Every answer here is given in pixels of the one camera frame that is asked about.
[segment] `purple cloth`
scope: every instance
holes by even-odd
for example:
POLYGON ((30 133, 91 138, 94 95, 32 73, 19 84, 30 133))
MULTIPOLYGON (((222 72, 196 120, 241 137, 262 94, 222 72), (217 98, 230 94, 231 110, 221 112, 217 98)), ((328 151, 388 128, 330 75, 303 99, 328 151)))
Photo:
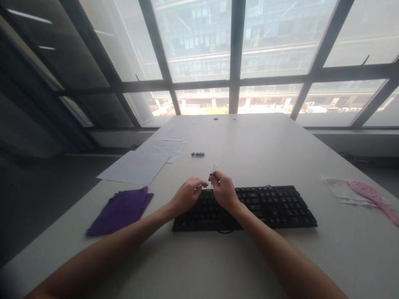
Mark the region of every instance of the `purple cloth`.
POLYGON ((154 193, 147 192, 148 187, 144 187, 115 194, 86 231, 86 236, 114 233, 139 220, 154 196, 154 193))

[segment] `glass window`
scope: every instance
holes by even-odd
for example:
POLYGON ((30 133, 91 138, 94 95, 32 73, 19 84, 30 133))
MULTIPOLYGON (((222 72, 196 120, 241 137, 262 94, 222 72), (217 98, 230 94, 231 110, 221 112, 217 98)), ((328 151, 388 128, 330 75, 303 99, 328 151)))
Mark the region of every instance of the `glass window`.
POLYGON ((2 0, 2 4, 69 87, 109 86, 58 0, 2 0))
POLYGON ((138 0, 79 0, 122 81, 162 79, 138 0))
POLYGON ((80 102, 102 127, 134 127, 114 94, 80 96, 80 102))
POLYGON ((385 100, 363 126, 399 126, 399 87, 385 100))
POLYGON ((42 61, 36 56, 36 54, 26 45, 22 38, 15 32, 15 30, 6 22, 3 17, 0 16, 0 27, 3 32, 9 37, 14 43, 16 48, 22 53, 22 55, 31 63, 36 71, 42 76, 42 78, 50 85, 54 90, 61 90, 63 87, 53 76, 48 68, 42 63, 42 61))
POLYGON ((169 91, 125 93, 142 127, 160 127, 176 115, 169 91))
POLYGON ((238 113, 291 114, 302 84, 240 87, 238 113))
POLYGON ((229 114, 229 88, 176 91, 182 115, 229 114))
POLYGON ((231 0, 152 3, 173 82, 229 79, 231 0))
POLYGON ((82 126, 93 127, 92 122, 73 100, 67 97, 60 97, 60 99, 64 103, 64 105, 68 108, 68 110, 74 115, 74 117, 76 117, 76 119, 80 122, 82 126))
POLYGON ((336 2, 247 1, 241 78, 307 74, 336 2))
POLYGON ((296 121, 304 127, 349 126, 385 80, 313 83, 296 121))
POLYGON ((324 66, 382 64, 399 54, 399 1, 356 0, 324 66))

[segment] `floor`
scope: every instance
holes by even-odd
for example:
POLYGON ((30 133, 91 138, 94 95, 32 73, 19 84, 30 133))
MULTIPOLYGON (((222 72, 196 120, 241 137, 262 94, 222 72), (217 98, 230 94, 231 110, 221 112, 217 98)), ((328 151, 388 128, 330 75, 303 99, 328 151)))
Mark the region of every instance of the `floor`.
MULTIPOLYGON (((0 166, 0 267, 32 242, 98 182, 117 158, 18 159, 0 166)), ((356 165, 399 198, 399 167, 356 165)))

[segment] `black keyboard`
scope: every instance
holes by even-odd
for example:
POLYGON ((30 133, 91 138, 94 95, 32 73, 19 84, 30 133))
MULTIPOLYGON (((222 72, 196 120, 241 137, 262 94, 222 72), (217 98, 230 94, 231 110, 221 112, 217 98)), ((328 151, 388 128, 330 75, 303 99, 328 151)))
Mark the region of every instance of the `black keyboard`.
MULTIPOLYGON (((317 221, 294 186, 236 188, 238 199, 271 228, 317 227, 317 221)), ((240 230, 240 224, 202 190, 198 202, 177 217, 172 231, 240 230)))

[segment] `table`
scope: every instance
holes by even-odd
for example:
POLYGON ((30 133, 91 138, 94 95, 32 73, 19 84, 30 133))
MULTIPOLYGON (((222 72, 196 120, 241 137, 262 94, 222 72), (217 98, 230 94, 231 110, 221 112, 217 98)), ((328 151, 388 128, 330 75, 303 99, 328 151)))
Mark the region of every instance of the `table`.
MULTIPOLYGON (((160 128, 154 139, 168 127, 160 128)), ((327 273, 350 298, 399 295, 399 228, 378 209, 339 203, 322 176, 359 179, 377 187, 399 211, 399 201, 283 114, 207 115, 193 125, 174 164, 149 186, 154 198, 143 216, 168 202, 190 176, 206 179, 213 167, 235 186, 294 185, 318 228, 278 232, 327 273), (204 152, 204 157, 191 157, 204 152)), ((20 298, 97 239, 85 230, 107 200, 140 188, 101 181, 0 271, 20 298)), ((281 298, 277 278, 243 231, 157 231, 95 291, 95 298, 281 298)))

